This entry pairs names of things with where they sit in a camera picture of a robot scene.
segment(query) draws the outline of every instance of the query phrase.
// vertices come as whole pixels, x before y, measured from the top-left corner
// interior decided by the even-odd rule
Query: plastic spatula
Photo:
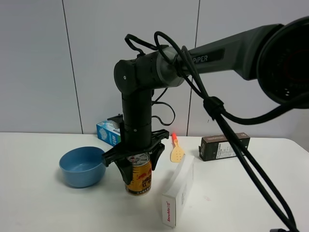
[[[170,155],[170,161],[174,163],[180,163],[180,161],[183,158],[184,151],[182,148],[178,145],[178,139],[175,133],[172,133],[172,141],[175,145],[174,149],[172,150],[172,153]]]

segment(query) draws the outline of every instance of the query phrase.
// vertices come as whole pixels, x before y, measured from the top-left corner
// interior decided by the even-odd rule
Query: white box
[[[193,183],[194,156],[184,155],[162,194],[163,223],[176,227]]]

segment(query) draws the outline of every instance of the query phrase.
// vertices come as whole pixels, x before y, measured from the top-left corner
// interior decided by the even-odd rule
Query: blue bowl
[[[59,161],[65,181],[78,188],[98,182],[106,169],[101,158],[103,153],[103,150],[93,146],[80,147],[66,153]]]

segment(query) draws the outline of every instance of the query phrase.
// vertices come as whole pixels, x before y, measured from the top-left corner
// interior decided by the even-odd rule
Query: white wall
[[[64,0],[64,4],[85,133],[95,133],[96,123],[122,111],[113,68],[118,60],[137,54],[124,41],[127,33],[153,43],[153,33],[161,30],[179,45],[194,47],[198,0]],[[308,12],[305,0],[201,0],[197,45],[264,24],[286,24]],[[0,32],[0,131],[81,133],[62,1],[3,0]],[[237,116],[258,116],[276,106],[256,81],[246,82],[234,72],[202,76],[210,94],[220,97]],[[190,88],[183,83],[162,98],[177,114],[168,130],[179,135],[186,134],[189,97]],[[221,133],[195,93],[191,103],[188,135]],[[232,126],[251,136],[292,138],[309,149],[308,112],[293,111],[259,126]],[[172,119],[165,106],[154,106],[153,114],[166,122]],[[161,128],[154,119],[153,130]]]
[[[305,0],[201,0],[197,31],[197,46],[216,41],[255,27],[289,23],[307,16]],[[235,72],[217,72],[201,76],[209,94],[219,97],[230,113],[239,117],[260,116],[277,106],[261,90],[257,81],[244,81]],[[295,130],[300,111],[291,111],[275,120],[256,126],[231,123],[237,132],[250,136],[290,137]],[[202,107],[202,100],[192,94],[189,136],[221,133]]]
[[[0,131],[81,133],[61,0],[0,2]]]
[[[97,123],[122,112],[113,69],[120,59],[136,58],[137,52],[124,40],[128,33],[154,44],[154,32],[160,30],[178,44],[189,48],[195,44],[198,0],[64,0],[64,3],[84,133],[95,133]],[[161,91],[157,90],[154,98]],[[189,94],[189,86],[183,84],[169,89],[162,98],[176,112],[176,120],[168,130],[178,135],[186,134]],[[156,105],[153,115],[170,122],[173,114],[166,106]],[[162,128],[154,118],[153,130]]]

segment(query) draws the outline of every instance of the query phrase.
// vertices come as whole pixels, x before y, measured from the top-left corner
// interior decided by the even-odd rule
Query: black box
[[[246,133],[236,133],[236,135],[244,146],[248,148],[250,137]],[[236,156],[232,146],[223,134],[203,137],[198,150],[199,156],[204,161]]]

